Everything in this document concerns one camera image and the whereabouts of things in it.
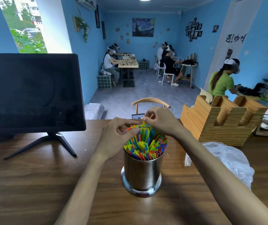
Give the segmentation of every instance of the left hand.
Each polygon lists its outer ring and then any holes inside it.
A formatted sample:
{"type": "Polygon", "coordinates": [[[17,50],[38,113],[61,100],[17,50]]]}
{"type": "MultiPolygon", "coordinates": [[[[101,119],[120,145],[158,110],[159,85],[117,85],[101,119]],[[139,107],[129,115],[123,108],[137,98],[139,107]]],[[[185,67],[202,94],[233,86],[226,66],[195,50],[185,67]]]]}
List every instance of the left hand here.
{"type": "Polygon", "coordinates": [[[124,135],[120,135],[117,130],[124,132],[131,125],[138,125],[138,121],[116,117],[104,126],[102,135],[94,154],[102,161],[107,162],[113,158],[131,139],[139,132],[139,128],[133,128],[124,135]]]}

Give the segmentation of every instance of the plastic bag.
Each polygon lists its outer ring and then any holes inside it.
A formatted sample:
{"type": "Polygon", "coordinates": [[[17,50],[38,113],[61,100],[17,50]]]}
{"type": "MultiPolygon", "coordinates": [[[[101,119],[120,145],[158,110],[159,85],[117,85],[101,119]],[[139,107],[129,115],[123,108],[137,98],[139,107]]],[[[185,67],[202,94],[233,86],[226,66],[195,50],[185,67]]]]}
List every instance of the plastic bag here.
{"type": "MultiPolygon", "coordinates": [[[[205,142],[203,146],[218,158],[243,184],[251,189],[254,169],[250,167],[247,157],[235,147],[219,142],[205,142]]],[[[186,153],[185,166],[191,165],[191,159],[186,153]]]]}

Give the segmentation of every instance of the monitor stand leg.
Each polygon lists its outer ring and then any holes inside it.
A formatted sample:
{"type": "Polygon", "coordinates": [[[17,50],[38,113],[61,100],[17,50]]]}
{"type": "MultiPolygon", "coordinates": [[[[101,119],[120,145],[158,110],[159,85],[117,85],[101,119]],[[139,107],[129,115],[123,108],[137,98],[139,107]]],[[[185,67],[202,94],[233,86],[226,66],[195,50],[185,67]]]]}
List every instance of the monitor stand leg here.
{"type": "Polygon", "coordinates": [[[20,153],[23,153],[24,151],[27,151],[39,144],[41,144],[42,142],[45,141],[52,141],[52,140],[58,140],[61,142],[61,144],[63,144],[63,146],[65,147],[65,149],[74,157],[76,157],[76,153],[72,150],[71,146],[69,145],[69,143],[67,142],[67,140],[65,139],[65,137],[60,133],[60,132],[48,132],[47,136],[43,136],[37,140],[35,140],[34,142],[28,144],[27,146],[19,149],[18,151],[14,152],[11,155],[8,155],[4,158],[4,160],[10,159],[20,153]]]}

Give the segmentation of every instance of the starry night painting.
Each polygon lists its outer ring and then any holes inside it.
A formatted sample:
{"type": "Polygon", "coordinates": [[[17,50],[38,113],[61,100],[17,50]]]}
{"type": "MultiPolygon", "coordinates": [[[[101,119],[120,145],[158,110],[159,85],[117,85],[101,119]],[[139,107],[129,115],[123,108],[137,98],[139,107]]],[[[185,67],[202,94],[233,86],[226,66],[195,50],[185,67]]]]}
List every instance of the starry night painting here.
{"type": "Polygon", "coordinates": [[[133,18],[132,36],[154,37],[155,19],[133,18]]]}

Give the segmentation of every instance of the ceiling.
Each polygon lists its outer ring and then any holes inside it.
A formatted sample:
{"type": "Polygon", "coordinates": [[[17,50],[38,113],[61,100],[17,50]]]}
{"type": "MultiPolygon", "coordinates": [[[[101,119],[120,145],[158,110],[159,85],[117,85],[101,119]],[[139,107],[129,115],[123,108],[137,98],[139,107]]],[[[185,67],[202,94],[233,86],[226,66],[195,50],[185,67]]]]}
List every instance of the ceiling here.
{"type": "Polygon", "coordinates": [[[98,6],[107,12],[161,12],[177,13],[206,4],[213,0],[97,0],[98,6]]]}

